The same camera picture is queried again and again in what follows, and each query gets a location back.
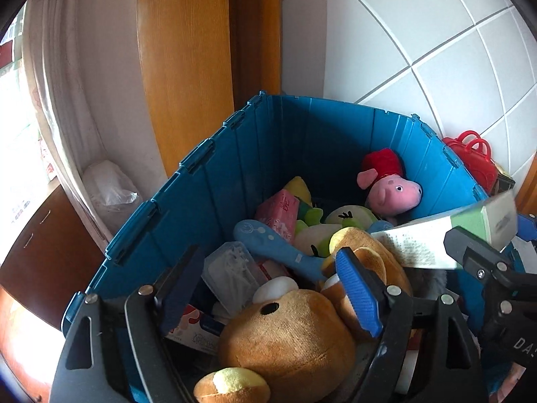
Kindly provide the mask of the dark wooden cabinet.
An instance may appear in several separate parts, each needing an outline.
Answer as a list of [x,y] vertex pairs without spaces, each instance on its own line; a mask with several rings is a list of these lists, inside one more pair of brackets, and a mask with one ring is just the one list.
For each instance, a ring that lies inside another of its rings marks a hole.
[[58,186],[36,210],[1,265],[1,287],[59,329],[74,293],[104,260],[65,191]]

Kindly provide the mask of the black gift box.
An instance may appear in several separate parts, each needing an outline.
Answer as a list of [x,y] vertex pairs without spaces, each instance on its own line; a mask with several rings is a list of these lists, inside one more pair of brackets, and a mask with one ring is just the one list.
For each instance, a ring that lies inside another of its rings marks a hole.
[[498,195],[514,188],[516,182],[509,173],[498,163],[495,163],[497,177],[491,190],[491,195]]

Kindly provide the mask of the brown teddy bear plush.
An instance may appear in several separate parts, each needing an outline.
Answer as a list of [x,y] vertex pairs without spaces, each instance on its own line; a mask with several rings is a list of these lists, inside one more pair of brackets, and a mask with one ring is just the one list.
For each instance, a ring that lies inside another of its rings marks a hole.
[[337,276],[320,292],[270,280],[224,327],[220,369],[194,387],[199,402],[318,402],[349,376],[368,340]]

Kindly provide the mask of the pig plush red dress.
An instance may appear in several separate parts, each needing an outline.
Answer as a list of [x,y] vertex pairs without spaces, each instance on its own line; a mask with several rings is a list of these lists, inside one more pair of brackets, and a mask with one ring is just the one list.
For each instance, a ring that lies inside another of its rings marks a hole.
[[368,190],[366,202],[380,217],[395,218],[422,201],[422,187],[404,177],[400,158],[389,148],[364,156],[357,184]]

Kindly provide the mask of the red toy suitcase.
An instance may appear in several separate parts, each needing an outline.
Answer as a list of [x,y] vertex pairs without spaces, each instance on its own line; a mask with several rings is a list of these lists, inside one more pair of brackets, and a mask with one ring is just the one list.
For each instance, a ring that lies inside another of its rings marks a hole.
[[489,194],[498,178],[498,169],[491,158],[491,147],[480,134],[467,130],[457,136],[442,140],[465,165],[475,181]]

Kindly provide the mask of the grey furry plush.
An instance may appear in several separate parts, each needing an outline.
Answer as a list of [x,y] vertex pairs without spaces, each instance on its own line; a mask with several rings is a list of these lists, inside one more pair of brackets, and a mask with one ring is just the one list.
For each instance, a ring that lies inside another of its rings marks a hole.
[[446,270],[406,267],[405,273],[416,298],[436,300],[447,292]]

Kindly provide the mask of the white green carton box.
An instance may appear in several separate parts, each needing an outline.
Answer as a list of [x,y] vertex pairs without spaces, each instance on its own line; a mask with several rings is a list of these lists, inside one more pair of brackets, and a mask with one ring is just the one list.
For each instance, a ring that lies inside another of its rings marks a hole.
[[457,267],[445,251],[444,238],[462,227],[502,251],[518,231],[514,194],[510,191],[434,216],[423,217],[372,236],[400,261],[403,267],[446,269]]

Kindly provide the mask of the green frog plush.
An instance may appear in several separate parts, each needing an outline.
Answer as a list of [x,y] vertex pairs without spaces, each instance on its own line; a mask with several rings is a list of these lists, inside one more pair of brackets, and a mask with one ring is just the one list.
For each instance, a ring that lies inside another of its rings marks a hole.
[[331,237],[343,227],[356,227],[366,231],[379,219],[363,206],[346,205],[324,217],[321,208],[315,207],[307,185],[301,177],[294,177],[285,189],[299,200],[299,210],[292,245],[303,254],[318,258],[330,255]]

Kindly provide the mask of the white curtain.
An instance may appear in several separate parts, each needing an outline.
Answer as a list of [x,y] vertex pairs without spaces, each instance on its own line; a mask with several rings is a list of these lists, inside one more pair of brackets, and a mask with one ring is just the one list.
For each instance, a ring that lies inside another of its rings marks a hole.
[[60,183],[89,235],[113,235],[83,182],[91,165],[120,167],[147,199],[166,181],[142,83],[137,0],[27,0],[23,63]]

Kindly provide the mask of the blue plastic storage crate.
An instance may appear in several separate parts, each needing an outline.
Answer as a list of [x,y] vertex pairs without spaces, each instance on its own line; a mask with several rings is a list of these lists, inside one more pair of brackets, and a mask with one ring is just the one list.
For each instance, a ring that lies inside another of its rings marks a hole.
[[[201,142],[154,197],[115,235],[86,290],[65,311],[65,345],[50,402],[150,402],[129,342],[124,305],[154,285],[197,245],[206,257],[233,227],[297,173],[313,196],[335,208],[358,193],[362,158],[391,148],[424,198],[403,220],[480,202],[487,196],[457,155],[419,117],[372,107],[260,92]],[[388,402],[488,402],[484,369],[455,305],[412,300],[412,324],[425,326],[424,354],[409,396]],[[194,400],[201,355],[173,348],[170,361]],[[526,369],[504,402],[531,402],[536,369]]]

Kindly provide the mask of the pink tissue pack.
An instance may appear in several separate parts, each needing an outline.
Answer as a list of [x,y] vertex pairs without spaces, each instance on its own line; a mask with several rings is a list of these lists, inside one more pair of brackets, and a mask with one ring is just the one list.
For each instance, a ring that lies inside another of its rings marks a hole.
[[299,213],[299,199],[283,189],[258,206],[255,219],[293,243]]

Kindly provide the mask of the white red carton box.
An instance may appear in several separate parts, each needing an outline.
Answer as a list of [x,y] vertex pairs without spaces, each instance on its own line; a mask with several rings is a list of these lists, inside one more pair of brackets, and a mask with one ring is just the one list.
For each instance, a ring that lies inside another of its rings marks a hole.
[[225,325],[188,304],[179,323],[166,338],[185,347],[216,356],[220,335]]

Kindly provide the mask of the clear cotton swab box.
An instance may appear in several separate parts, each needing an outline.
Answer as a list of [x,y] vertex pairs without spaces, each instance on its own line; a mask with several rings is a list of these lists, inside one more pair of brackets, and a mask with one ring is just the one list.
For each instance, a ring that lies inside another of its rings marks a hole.
[[249,306],[256,291],[267,282],[239,241],[224,243],[204,259],[202,279],[231,317]]

